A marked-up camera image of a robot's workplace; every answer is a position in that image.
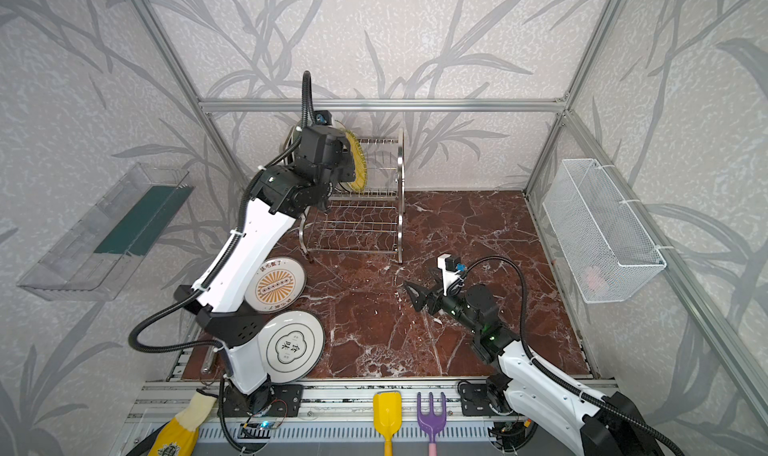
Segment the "steel dish rack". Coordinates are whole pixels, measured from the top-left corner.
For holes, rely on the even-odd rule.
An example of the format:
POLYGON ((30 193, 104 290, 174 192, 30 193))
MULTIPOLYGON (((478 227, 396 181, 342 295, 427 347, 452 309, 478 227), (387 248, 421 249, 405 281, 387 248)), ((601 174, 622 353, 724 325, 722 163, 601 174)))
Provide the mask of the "steel dish rack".
POLYGON ((368 180, 362 193, 340 183, 328 210, 308 209, 298 222, 298 245, 311 261, 320 252, 385 254, 403 261, 405 216, 405 133, 358 136, 368 180))

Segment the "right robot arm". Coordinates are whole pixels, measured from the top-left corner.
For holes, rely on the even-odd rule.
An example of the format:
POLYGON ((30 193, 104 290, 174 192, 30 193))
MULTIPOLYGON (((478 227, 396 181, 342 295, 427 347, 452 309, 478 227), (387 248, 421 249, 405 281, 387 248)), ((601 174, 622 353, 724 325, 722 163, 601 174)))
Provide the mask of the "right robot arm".
POLYGON ((608 396, 580 383, 534 352, 523 328, 512 330, 502 321, 486 285, 464 286, 476 266, 443 254, 432 272, 433 286, 406 281, 403 288, 416 311, 443 312, 471 332, 473 352, 498 371, 486 380, 496 412, 526 416, 575 455, 682 454, 627 396, 608 396))

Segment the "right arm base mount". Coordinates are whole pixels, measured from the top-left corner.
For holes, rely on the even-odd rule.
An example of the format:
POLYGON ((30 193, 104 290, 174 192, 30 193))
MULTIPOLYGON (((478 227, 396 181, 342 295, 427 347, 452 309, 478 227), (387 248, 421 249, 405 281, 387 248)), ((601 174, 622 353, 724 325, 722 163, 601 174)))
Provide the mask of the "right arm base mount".
POLYGON ((509 407, 492 401, 488 396, 486 383, 459 380, 457 392, 463 416, 507 416, 512 413, 509 407))

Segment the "orange sunburst plate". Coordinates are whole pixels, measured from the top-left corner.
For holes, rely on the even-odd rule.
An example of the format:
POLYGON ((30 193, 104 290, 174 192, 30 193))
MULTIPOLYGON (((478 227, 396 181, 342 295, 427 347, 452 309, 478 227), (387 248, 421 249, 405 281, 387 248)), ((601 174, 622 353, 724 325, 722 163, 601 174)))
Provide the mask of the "orange sunburst plate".
POLYGON ((245 302, 261 313, 275 313, 292 305, 306 285, 303 266, 294 258, 266 260, 256 271, 245 292, 245 302))

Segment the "clear plastic wall shelf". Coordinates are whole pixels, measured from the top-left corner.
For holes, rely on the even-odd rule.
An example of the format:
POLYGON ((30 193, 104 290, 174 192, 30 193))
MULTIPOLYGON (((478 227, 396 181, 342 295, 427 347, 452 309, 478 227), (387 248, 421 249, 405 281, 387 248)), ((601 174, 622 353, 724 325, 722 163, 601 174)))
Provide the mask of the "clear plastic wall shelf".
POLYGON ((46 301, 116 298, 194 187, 189 171, 136 163, 17 286, 46 301))

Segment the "white plate black emblem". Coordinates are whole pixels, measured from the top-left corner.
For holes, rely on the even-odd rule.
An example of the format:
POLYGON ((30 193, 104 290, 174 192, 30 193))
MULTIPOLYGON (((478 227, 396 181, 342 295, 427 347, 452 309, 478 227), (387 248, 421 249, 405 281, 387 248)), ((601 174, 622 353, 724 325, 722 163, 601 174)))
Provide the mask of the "white plate black emblem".
POLYGON ((264 368, 275 384, 307 376, 322 358, 325 334, 320 320, 306 311, 272 318, 258 333, 264 368))

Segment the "yellow green woven plate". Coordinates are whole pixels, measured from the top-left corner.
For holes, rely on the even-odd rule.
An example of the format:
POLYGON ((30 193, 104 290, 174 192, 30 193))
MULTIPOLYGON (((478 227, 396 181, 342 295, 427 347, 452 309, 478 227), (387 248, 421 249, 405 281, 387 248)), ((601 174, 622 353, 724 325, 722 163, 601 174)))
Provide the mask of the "yellow green woven plate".
POLYGON ((350 193, 362 193, 367 185, 368 167, 365 152, 357 136, 350 130, 344 130, 350 143, 350 152, 355 164, 355 178, 350 182, 343 182, 341 186, 350 193))

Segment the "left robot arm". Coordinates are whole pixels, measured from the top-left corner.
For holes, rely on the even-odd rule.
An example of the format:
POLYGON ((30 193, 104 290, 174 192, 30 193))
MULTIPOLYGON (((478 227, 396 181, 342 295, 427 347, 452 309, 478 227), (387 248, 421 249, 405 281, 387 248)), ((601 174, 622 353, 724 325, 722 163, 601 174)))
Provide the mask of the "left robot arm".
POLYGON ((221 353, 226 377, 244 395, 257 392, 268 381, 257 340, 266 321, 245 301, 250 282, 307 208, 326 209, 335 186, 357 177, 346 132, 333 126, 329 112, 314 110, 310 72, 304 72, 301 89, 300 122, 288 148, 262 166, 246 186, 236 226, 214 262, 192 285, 175 291, 175 303, 138 323, 128 336, 130 347, 142 353, 197 347, 198 341, 156 346, 139 340, 152 324, 188 309, 210 336, 205 345, 221 353))

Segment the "purple toy fork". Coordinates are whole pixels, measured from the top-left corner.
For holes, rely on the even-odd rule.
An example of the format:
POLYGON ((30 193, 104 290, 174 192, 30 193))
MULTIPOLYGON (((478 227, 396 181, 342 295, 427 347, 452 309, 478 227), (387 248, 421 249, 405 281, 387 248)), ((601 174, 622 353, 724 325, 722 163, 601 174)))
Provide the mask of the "purple toy fork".
POLYGON ((440 393, 440 411, 435 412, 434 395, 428 394, 428 411, 422 410, 422 393, 417 393, 417 423, 419 428, 428 436, 428 455, 437 456, 437 436, 444 430, 447 422, 447 398, 444 392, 440 393))

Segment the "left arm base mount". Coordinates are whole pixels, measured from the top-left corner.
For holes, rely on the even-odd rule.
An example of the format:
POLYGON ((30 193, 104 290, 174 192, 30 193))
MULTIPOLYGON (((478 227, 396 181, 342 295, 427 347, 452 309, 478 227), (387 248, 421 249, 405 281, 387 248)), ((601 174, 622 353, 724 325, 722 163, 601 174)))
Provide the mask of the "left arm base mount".
POLYGON ((283 384, 261 387, 254 394, 244 396, 228 383, 223 393, 223 414, 230 417, 297 417, 302 401, 304 386, 283 384))

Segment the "yellow banana toy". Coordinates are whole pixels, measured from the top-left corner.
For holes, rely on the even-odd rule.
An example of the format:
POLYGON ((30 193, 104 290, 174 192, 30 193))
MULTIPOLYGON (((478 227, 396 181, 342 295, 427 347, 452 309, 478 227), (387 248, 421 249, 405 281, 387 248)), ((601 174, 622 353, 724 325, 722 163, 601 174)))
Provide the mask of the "yellow banana toy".
POLYGON ((191 455, 199 438, 199 428, 206 421, 216 402, 215 396, 196 392, 188 406, 160 430, 149 450, 149 455, 191 455))

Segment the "yellow toy shovel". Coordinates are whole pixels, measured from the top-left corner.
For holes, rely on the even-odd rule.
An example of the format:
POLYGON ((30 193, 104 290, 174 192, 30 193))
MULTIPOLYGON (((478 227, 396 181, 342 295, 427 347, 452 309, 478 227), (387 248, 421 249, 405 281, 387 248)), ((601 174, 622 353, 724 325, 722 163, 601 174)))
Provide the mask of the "yellow toy shovel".
POLYGON ((384 455, 393 455, 393 437, 402 426, 402 395, 380 392, 373 397, 374 428, 384 438, 384 455))

